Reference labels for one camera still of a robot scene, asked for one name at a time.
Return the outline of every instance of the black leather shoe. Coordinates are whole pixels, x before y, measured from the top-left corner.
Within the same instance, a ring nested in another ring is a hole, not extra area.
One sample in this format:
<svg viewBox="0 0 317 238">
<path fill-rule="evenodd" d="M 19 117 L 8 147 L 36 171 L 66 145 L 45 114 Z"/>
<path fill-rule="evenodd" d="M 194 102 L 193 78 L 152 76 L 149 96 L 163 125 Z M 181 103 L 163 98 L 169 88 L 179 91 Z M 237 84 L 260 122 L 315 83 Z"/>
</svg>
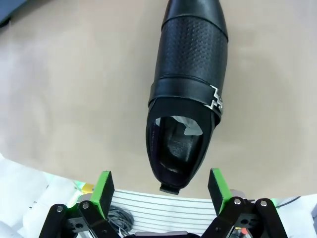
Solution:
<svg viewBox="0 0 317 238">
<path fill-rule="evenodd" d="M 146 128 L 161 190 L 178 194 L 205 157 L 222 114 L 228 34 L 219 0 L 170 0 Z"/>
</svg>

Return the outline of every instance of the metal bolt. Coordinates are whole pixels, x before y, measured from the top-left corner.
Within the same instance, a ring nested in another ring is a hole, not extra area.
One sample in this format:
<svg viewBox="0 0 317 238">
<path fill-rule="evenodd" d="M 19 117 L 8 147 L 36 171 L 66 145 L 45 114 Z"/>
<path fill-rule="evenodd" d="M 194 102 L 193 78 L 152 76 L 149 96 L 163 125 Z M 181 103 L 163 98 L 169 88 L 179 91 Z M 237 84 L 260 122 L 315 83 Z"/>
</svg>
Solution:
<svg viewBox="0 0 317 238">
<path fill-rule="evenodd" d="M 84 208 L 84 209 L 87 209 L 88 207 L 89 207 L 89 203 L 88 203 L 88 202 L 84 202 L 83 208 Z"/>
<path fill-rule="evenodd" d="M 267 202 L 265 202 L 265 201 L 261 201 L 260 204 L 261 204 L 262 207 L 266 207 L 267 206 Z"/>
<path fill-rule="evenodd" d="M 238 198 L 236 198 L 236 199 L 233 201 L 233 203 L 236 204 L 236 205 L 240 205 L 240 204 L 241 204 L 241 201 L 240 201 Z"/>
<path fill-rule="evenodd" d="M 57 212 L 61 212 L 62 210 L 63 210 L 63 207 L 59 205 L 59 206 L 57 207 Z"/>
</svg>

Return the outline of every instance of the silver buckle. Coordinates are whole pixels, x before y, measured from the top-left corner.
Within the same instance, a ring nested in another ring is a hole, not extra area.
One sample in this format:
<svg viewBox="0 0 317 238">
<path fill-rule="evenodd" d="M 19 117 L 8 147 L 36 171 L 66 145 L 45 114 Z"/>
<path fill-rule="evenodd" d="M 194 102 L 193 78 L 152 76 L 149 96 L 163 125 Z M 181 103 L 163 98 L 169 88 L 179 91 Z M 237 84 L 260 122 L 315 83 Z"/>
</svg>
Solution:
<svg viewBox="0 0 317 238">
<path fill-rule="evenodd" d="M 222 104 L 222 98 L 218 95 L 218 91 L 219 90 L 218 90 L 218 88 L 216 88 L 216 87 L 214 87 L 212 85 L 210 85 L 210 87 L 214 89 L 213 97 L 216 98 L 217 101 L 213 100 L 211 102 L 210 106 L 209 105 L 205 105 L 205 106 L 210 108 L 211 110 L 213 110 L 213 107 L 217 107 L 219 109 L 220 113 L 222 114 L 222 112 L 223 112 L 223 104 Z"/>
</svg>

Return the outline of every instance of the beige table surface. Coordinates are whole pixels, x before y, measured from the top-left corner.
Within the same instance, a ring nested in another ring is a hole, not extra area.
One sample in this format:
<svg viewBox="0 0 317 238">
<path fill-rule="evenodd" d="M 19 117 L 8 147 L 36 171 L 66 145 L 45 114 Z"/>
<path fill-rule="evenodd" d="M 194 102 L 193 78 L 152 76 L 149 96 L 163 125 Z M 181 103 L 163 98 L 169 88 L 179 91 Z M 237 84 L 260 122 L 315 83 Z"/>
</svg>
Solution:
<svg viewBox="0 0 317 238">
<path fill-rule="evenodd" d="M 39 0 L 0 31 L 0 152 L 52 174 L 162 194 L 145 145 L 166 0 Z M 211 167 L 251 197 L 317 193 L 317 1 L 223 0 L 224 115 Z"/>
</svg>

